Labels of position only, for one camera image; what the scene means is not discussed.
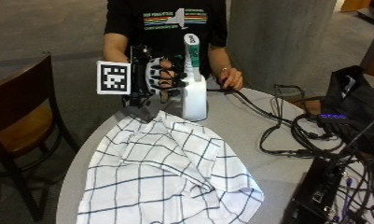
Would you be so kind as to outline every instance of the gray pillar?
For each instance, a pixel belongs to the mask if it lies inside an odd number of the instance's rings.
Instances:
[[[319,50],[336,0],[233,0],[227,51],[245,86],[304,88],[304,66]]]

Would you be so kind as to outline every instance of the white spray bottle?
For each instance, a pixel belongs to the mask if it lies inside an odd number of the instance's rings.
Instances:
[[[185,43],[185,68],[187,83],[182,88],[182,118],[198,121],[207,117],[206,106],[206,80],[198,71],[198,38],[193,34],[183,36]]]

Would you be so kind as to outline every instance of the round table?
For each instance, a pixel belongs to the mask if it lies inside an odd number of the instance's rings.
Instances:
[[[241,92],[259,108],[271,112],[273,96],[249,89],[242,89]],[[153,115],[158,110],[178,115],[177,105],[178,103],[162,105],[158,99],[153,99],[149,110]],[[302,110],[298,107],[285,102],[283,118],[293,119],[300,113]],[[58,224],[76,223],[77,207],[84,195],[85,172],[90,156],[104,135],[122,118],[124,115],[118,112],[102,123],[86,139],[76,155],[65,175],[57,204],[56,223]],[[207,92],[207,118],[198,123],[210,128],[223,138],[263,191],[265,201],[249,223],[279,223],[290,196],[302,180],[303,172],[308,170],[311,160],[275,157],[259,150],[258,141],[262,132],[270,128],[275,121],[263,118],[251,111],[230,94]],[[308,123],[306,127],[312,130],[318,129],[314,124]],[[290,129],[286,126],[282,126],[273,133],[265,142],[265,148],[300,148],[293,140]]]

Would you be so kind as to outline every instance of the hand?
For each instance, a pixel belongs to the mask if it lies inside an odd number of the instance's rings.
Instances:
[[[185,87],[182,68],[177,62],[165,58],[156,58],[146,64],[145,77],[148,78],[148,90],[152,94],[160,95],[165,103],[170,96],[178,95],[178,88]]]
[[[162,78],[173,78],[175,73],[174,73],[174,71],[169,70],[171,68],[171,66],[173,66],[171,63],[167,60],[162,59],[162,60],[160,60],[158,65],[161,67],[160,77],[162,77]],[[166,79],[161,79],[158,81],[158,85],[164,89],[173,88],[171,83],[167,82]],[[161,100],[161,102],[165,103],[167,101],[167,99],[169,99],[169,92],[165,91],[165,90],[161,90],[160,91],[160,100]]]
[[[222,83],[222,89],[231,88],[234,91],[239,91],[243,87],[243,77],[235,68],[222,69],[217,79]]]

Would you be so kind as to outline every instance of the gray carpet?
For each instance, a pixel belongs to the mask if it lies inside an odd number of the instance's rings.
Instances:
[[[98,125],[118,110],[117,96],[96,90],[94,62],[101,58],[105,1],[0,1],[0,78],[31,62],[41,51],[53,55],[58,107],[65,124],[81,144]],[[323,94],[331,71],[358,64],[374,37],[374,25],[355,13],[334,13],[316,59],[308,95]],[[45,208],[40,223],[54,223],[61,181],[73,153],[61,144],[48,163],[27,174],[33,195]],[[0,179],[0,223],[32,223],[11,182]]]

